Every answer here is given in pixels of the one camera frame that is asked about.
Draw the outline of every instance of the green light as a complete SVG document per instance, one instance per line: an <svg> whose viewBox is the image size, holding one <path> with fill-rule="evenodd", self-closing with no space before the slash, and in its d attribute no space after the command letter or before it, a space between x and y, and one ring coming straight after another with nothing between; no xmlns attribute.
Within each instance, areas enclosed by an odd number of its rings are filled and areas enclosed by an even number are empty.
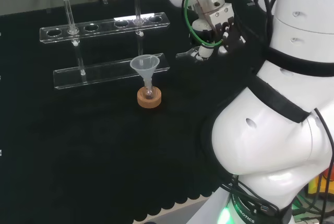
<svg viewBox="0 0 334 224"><path fill-rule="evenodd" d="M220 213L217 224L234 224L227 207Z"/></svg>

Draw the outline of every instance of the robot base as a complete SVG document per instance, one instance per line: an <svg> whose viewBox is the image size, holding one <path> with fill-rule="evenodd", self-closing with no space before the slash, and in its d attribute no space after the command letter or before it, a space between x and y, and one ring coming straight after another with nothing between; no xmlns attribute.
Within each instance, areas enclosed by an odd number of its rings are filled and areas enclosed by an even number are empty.
<svg viewBox="0 0 334 224"><path fill-rule="evenodd" d="M218 188L187 224L245 224L234 209L230 193ZM289 224L295 224L293 217Z"/></svg>
<svg viewBox="0 0 334 224"><path fill-rule="evenodd" d="M232 200L229 201L227 210L230 214L229 220L227 222L222 221L218 224L245 224L245 222L239 217L238 213L236 212ZM252 220L251 218L249 218L249 221L250 223L255 223L254 220ZM289 224L295 224L293 217L291 217Z"/></svg>

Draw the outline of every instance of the black strap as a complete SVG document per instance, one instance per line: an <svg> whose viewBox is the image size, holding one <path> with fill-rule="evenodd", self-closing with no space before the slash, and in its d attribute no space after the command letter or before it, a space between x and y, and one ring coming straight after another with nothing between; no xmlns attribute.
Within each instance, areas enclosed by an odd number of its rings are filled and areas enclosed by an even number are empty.
<svg viewBox="0 0 334 224"><path fill-rule="evenodd" d="M301 123L310 114L292 103L256 75L251 77L248 88L265 105L293 122Z"/></svg>
<svg viewBox="0 0 334 224"><path fill-rule="evenodd" d="M273 64L297 74L315 77L334 77L334 63L302 60L273 48L265 51L265 58Z"/></svg>

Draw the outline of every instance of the scalloped edge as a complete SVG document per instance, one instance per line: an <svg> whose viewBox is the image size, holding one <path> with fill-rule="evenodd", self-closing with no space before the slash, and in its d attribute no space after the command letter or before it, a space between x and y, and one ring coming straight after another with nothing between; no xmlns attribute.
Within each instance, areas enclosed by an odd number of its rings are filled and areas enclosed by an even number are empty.
<svg viewBox="0 0 334 224"><path fill-rule="evenodd" d="M185 203L181 203L181 204L175 202L174 206L171 209L163 209L163 208L161 208L161 210L160 210L160 212L158 214L153 215L153 216L148 214L147 217L145 218L145 220L143 220L143 221L136 221L136 220L134 220L133 224L142 224L142 223L148 222L148 221L150 221L152 219L155 219L155 218L163 216L165 214L174 212L174 211L179 210L181 208L190 206L190 205L198 203L198 202L205 201L208 198L210 198L210 196L204 197L204 196L200 195L197 199L190 199L190 198L188 198Z"/></svg>

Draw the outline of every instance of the clear acrylic shelf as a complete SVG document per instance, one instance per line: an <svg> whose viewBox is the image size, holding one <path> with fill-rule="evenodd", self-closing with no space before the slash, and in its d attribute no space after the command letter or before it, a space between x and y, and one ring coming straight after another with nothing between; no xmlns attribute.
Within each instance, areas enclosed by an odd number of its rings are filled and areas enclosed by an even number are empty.
<svg viewBox="0 0 334 224"><path fill-rule="evenodd" d="M142 14L142 25L136 25L136 16L127 16L106 20L76 23L76 34L71 33L70 25L43 27L40 29L40 41L52 43L65 40L82 39L108 34L168 27L170 22L165 13Z"/></svg>
<svg viewBox="0 0 334 224"><path fill-rule="evenodd" d="M163 53L154 54L160 59L155 73L167 71L170 67ZM130 67L128 58L121 61L106 62L97 65L84 66L85 75L82 75L78 66L53 71L54 87L64 89L101 83L117 79L124 79L139 74Z"/></svg>

